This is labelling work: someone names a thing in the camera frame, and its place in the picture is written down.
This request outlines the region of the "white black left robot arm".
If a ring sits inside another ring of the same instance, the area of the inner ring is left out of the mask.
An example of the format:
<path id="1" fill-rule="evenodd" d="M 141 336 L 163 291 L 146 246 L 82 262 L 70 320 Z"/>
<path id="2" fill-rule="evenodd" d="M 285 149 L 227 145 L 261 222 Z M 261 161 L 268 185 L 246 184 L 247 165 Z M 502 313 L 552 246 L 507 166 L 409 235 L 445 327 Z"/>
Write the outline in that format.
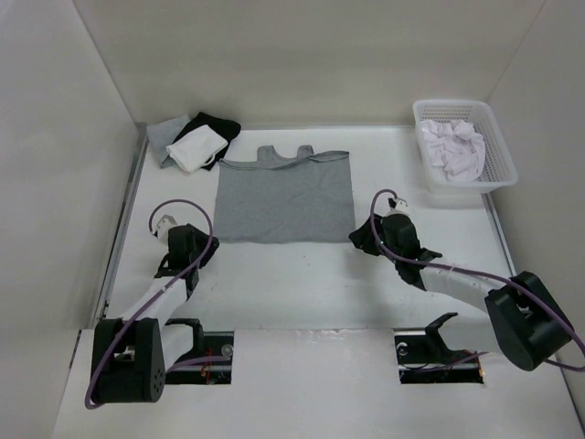
<path id="1" fill-rule="evenodd" d="M 127 311 L 94 329 L 86 407 L 157 402 L 175 364 L 214 362 L 196 318 L 175 318 L 199 282 L 219 241 L 191 224 L 166 233 L 167 253 L 148 290 Z"/>

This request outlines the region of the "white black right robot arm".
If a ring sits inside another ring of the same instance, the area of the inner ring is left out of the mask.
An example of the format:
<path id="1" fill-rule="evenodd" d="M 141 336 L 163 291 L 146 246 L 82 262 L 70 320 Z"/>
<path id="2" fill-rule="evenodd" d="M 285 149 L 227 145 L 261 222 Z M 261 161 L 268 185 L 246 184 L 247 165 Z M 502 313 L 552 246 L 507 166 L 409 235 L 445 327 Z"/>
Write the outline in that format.
<path id="1" fill-rule="evenodd" d="M 399 278 L 421 291 L 448 295 L 486 313 L 497 351 L 532 371 L 573 341 L 584 346 L 543 282 L 531 272 L 510 278 L 448 264 L 420 245 L 410 217 L 373 214 L 348 235 L 358 250 L 383 255 Z"/>

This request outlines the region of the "folded white tank top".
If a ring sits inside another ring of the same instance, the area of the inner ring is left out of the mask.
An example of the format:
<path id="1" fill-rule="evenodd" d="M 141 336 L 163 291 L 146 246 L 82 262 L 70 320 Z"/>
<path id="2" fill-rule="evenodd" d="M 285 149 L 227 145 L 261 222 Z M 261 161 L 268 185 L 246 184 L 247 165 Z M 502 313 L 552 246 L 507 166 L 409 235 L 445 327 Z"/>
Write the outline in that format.
<path id="1" fill-rule="evenodd" d="M 199 126 L 166 148 L 178 167 L 192 174 L 210 164 L 228 141 L 207 124 Z"/>

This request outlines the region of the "crumpled white tank tops pile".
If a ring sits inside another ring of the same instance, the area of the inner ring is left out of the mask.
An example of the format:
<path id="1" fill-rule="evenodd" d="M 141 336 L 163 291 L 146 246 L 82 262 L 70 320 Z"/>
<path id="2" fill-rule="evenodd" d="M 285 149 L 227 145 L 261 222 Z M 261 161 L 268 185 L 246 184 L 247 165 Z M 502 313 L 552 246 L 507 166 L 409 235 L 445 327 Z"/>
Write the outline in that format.
<path id="1" fill-rule="evenodd" d="M 472 123 L 425 120 L 421 123 L 421 131 L 431 166 L 440 169 L 448 181 L 467 183 L 481 176 L 486 146 Z"/>

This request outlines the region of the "folded light grey tank top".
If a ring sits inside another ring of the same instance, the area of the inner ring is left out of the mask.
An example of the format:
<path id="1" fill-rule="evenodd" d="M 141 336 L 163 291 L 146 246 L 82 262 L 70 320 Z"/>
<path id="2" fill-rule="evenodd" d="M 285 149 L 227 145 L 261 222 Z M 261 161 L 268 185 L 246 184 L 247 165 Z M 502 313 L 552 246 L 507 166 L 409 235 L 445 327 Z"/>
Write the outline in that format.
<path id="1" fill-rule="evenodd" d="M 154 159 L 161 168 L 170 167 L 174 163 L 166 148 L 175 141 L 189 121 L 189 116 L 183 115 L 162 123 L 148 124 L 146 126 L 148 143 L 152 149 Z"/>

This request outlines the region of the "folded black tank top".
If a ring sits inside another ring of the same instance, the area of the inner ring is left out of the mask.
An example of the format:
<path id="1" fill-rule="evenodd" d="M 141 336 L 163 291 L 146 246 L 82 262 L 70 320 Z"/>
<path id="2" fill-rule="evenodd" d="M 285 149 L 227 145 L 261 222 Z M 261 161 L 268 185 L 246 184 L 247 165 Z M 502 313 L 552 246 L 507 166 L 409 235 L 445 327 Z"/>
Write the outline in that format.
<path id="1" fill-rule="evenodd" d="M 189 132 L 195 130 L 199 126 L 206 124 L 209 127 L 211 127 L 216 133 L 218 133 L 228 141 L 228 145 L 223 150 L 219 151 L 216 154 L 214 160 L 210 164 L 199 168 L 210 171 L 217 163 L 217 161 L 227 153 L 230 143 L 240 134 L 241 124 L 229 119 L 222 119 L 215 116 L 211 116 L 205 112 L 199 112 L 197 116 L 193 118 L 191 121 L 189 121 L 189 123 L 183 128 L 181 133 L 175 139 L 175 142 L 184 137 Z"/>

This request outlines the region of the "white perforated plastic basket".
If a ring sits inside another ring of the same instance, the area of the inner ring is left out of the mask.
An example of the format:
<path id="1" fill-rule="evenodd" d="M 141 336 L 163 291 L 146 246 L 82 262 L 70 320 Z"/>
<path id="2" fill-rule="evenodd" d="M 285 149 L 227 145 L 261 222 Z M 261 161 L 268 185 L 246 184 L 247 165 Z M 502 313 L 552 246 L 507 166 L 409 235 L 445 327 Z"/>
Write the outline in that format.
<path id="1" fill-rule="evenodd" d="M 469 100 L 419 100 L 413 103 L 412 111 L 415 135 L 431 193 L 436 196 L 482 195 L 517 183 L 516 167 L 494 113 L 487 103 Z M 431 166 L 421 131 L 421 123 L 425 120 L 438 123 L 464 120 L 474 125 L 475 131 L 483 136 L 486 146 L 484 171 L 479 178 L 467 183 L 450 182 L 440 169 Z"/>

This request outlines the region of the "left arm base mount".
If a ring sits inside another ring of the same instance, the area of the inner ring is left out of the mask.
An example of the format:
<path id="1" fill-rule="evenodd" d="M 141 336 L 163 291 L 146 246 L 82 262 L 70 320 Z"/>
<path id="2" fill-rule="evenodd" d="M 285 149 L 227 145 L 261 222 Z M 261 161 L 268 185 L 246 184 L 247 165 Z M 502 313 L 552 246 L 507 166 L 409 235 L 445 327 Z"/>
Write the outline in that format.
<path id="1" fill-rule="evenodd" d="M 170 350 L 166 385 L 229 385 L 235 348 L 233 332 L 206 331 L 198 319 L 176 318 L 164 326 L 163 348 Z"/>

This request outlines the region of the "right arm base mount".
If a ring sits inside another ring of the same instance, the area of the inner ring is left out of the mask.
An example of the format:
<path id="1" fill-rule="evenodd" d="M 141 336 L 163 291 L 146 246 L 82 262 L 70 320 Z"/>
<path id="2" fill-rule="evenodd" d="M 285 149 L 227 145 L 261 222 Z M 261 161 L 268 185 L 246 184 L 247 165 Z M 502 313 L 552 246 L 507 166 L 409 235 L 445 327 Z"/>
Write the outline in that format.
<path id="1" fill-rule="evenodd" d="M 407 384 L 483 384 L 475 352 L 447 347 L 441 327 L 457 313 L 446 313 L 424 328 L 399 330 L 394 335 L 399 382 Z"/>

